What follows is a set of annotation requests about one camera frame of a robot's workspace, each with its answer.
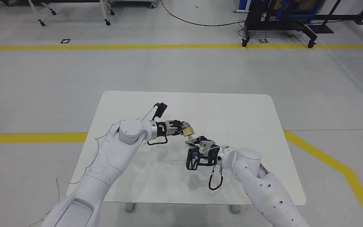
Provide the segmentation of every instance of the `white cable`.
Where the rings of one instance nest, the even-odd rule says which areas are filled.
[[[67,184],[78,184],[79,182],[81,182],[81,180],[83,179],[83,177],[86,175],[86,172],[87,172],[87,169],[95,162],[95,160],[96,160],[96,157],[97,157],[97,155],[98,155],[98,151],[100,150],[100,142],[98,141],[99,139],[101,139],[101,138],[103,138],[103,137],[105,137],[109,132],[110,132],[110,130],[111,130],[111,128],[112,128],[112,126],[114,126],[115,124],[112,124],[111,125],[111,127],[109,128],[109,130],[107,131],[107,133],[106,134],[104,134],[103,136],[101,136],[101,137],[98,137],[98,138],[95,138],[95,140],[97,141],[97,152],[95,153],[95,158],[92,160],[92,162],[91,162],[91,164],[89,164],[88,166],[86,166],[86,168],[85,168],[85,172],[83,173],[83,175],[81,176],[81,178],[77,181],[77,182],[74,182],[74,183],[72,183],[72,182],[68,182],[68,181],[66,181],[66,180],[63,180],[63,179],[61,179],[61,178],[59,178],[59,177],[56,177],[56,182],[57,182],[57,189],[58,189],[58,202],[57,203],[59,203],[60,202],[60,200],[61,200],[61,190],[60,190],[60,188],[59,188],[59,182],[58,182],[58,180],[60,180],[60,181],[63,181],[64,183],[67,183]],[[44,218],[48,215],[48,213],[50,213],[51,211],[52,211],[52,209],[50,209],[39,221],[36,221],[36,222],[34,222],[33,224],[31,224],[31,225],[29,225],[28,227],[32,227],[33,225],[36,225],[36,224],[38,224],[38,223],[40,223],[40,222],[43,222],[44,221]]]
[[[155,108],[155,106],[153,106],[152,108],[151,108],[151,110],[149,110],[148,112],[147,112],[147,114],[145,115],[145,117],[143,117],[143,119],[141,120],[141,121],[143,121],[148,115],[149,115],[149,113],[153,110]]]
[[[204,153],[206,153],[207,151],[209,151],[209,150],[212,150],[212,149],[214,149],[214,148],[225,148],[225,147],[227,147],[227,146],[214,146],[214,147],[212,147],[212,148],[209,148],[208,150],[205,150],[205,151],[203,151],[203,152],[201,152],[201,154],[204,154]]]

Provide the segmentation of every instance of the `gray floor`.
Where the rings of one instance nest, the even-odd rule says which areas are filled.
[[[236,1],[168,1],[198,23],[245,18]],[[161,5],[115,8],[107,27],[97,3],[37,7],[0,5],[0,45],[240,44],[239,26],[200,28],[170,17]],[[363,44],[363,28],[329,25],[319,44]],[[268,32],[275,44],[306,44]],[[251,43],[264,38],[258,32]],[[352,168],[363,181],[362,49],[131,49],[0,51],[0,133],[87,132],[107,90],[269,94],[284,130]],[[362,207],[336,170],[289,144],[311,226],[361,226]],[[57,201],[55,177],[70,180],[82,144],[0,144],[0,226],[28,226]],[[65,196],[67,185],[61,185]],[[269,226],[253,206],[239,215],[221,205],[104,203],[99,226]]]

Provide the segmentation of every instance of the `yellow floor line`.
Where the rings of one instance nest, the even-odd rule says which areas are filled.
[[[29,133],[0,134],[0,144],[36,144],[45,142],[85,142],[86,132],[82,133]]]
[[[0,46],[0,51],[86,50],[86,49],[236,49],[240,44],[166,45],[20,45]],[[307,49],[305,44],[249,44],[248,49]],[[363,49],[363,45],[316,45],[314,49]]]
[[[319,150],[318,148],[312,146],[311,144],[304,141],[300,137],[292,134],[292,132],[284,131],[284,133],[288,141],[292,142],[299,148],[308,152],[309,154],[319,159],[320,161],[324,162],[325,164],[335,169],[336,171],[342,173],[347,179],[349,185],[351,186],[359,203],[363,207],[363,185],[361,184],[357,175],[354,173],[354,171],[351,168],[339,162],[338,160],[334,159],[333,157],[329,156],[328,154],[324,153],[323,151]]]
[[[363,207],[363,185],[357,175],[348,166],[330,157],[328,154],[312,146],[292,132],[284,131],[288,141],[305,150],[315,158],[324,162],[331,168],[342,173],[347,179],[359,203]],[[85,142],[86,132],[82,133],[29,133],[29,134],[0,134],[0,144],[27,144],[27,143],[51,143],[51,142]]]

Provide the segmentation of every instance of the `white table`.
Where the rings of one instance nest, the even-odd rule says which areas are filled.
[[[263,165],[274,172],[296,205],[304,205],[299,181],[272,99],[268,95],[151,93],[106,91],[98,105],[86,142],[75,168],[77,181],[97,150],[94,140],[123,117],[140,119],[156,102],[168,105],[158,121],[187,121],[194,137],[204,135],[218,145],[251,148],[261,153]],[[123,175],[114,183],[104,201],[132,203],[251,204],[242,185],[224,171],[219,190],[208,189],[211,167],[197,171],[185,168],[188,147],[183,136],[169,137],[165,145],[142,145]],[[219,183],[214,175],[212,187]],[[70,194],[75,185],[70,185]]]

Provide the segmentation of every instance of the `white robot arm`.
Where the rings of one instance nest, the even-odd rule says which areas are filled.
[[[154,118],[161,117],[166,108],[163,105],[161,103],[162,110],[158,108]],[[167,142],[167,136],[194,134],[189,123],[177,120],[156,122],[154,118],[151,121],[127,118],[113,124],[78,187],[49,212],[41,226],[96,227],[108,190],[126,170],[144,141],[165,137]]]
[[[294,205],[290,195],[277,177],[261,164],[260,154],[248,149],[217,146],[204,136],[186,141],[190,147],[186,167],[196,170],[198,166],[220,166],[230,170],[233,177],[242,183],[243,189],[257,210],[274,227],[309,227]]]

